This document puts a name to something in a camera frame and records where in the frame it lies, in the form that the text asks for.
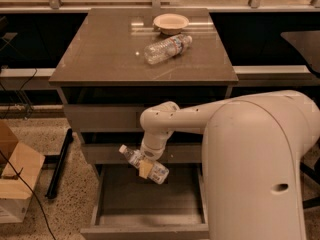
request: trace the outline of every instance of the white bowl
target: white bowl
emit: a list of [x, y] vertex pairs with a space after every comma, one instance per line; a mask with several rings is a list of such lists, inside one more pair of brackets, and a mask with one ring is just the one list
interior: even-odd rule
[[183, 28], [188, 26], [188, 18], [179, 14], [162, 14], [153, 21], [154, 26], [158, 27], [163, 34], [177, 35]]

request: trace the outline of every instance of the clear water bottle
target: clear water bottle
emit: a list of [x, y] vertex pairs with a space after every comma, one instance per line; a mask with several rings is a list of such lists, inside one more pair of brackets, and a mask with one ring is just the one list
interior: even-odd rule
[[141, 177], [145, 179], [149, 178], [157, 184], [162, 184], [168, 177], [168, 168], [157, 161], [147, 159], [141, 154], [140, 150], [132, 150], [127, 146], [122, 145], [119, 152], [126, 157], [130, 164], [132, 164], [136, 169], [139, 169], [139, 175]]
[[148, 45], [144, 56], [151, 65], [183, 53], [192, 43], [192, 37], [184, 34], [169, 37], [163, 41]]

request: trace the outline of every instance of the brown tabletop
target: brown tabletop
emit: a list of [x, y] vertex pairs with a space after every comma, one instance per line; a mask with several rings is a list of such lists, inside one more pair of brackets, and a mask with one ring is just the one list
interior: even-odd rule
[[199, 86], [238, 81], [206, 9], [161, 9], [186, 16], [188, 50], [149, 65], [144, 48], [167, 38], [153, 28], [152, 9], [92, 9], [49, 82], [56, 86]]

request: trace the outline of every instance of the desk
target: desk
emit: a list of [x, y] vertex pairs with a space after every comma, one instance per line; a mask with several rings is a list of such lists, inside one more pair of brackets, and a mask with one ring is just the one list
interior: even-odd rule
[[190, 20], [183, 33], [193, 43], [184, 54], [152, 66], [145, 61], [144, 48], [167, 37], [153, 29], [152, 9], [93, 9], [50, 78], [86, 161], [96, 165], [100, 178], [91, 226], [82, 231], [87, 239], [208, 237], [196, 168], [201, 135], [172, 136], [162, 157], [172, 177], [161, 186], [141, 184], [118, 152], [121, 144], [139, 148], [139, 118], [147, 107], [224, 99], [227, 87], [238, 81], [207, 10], [161, 10], [169, 12]]

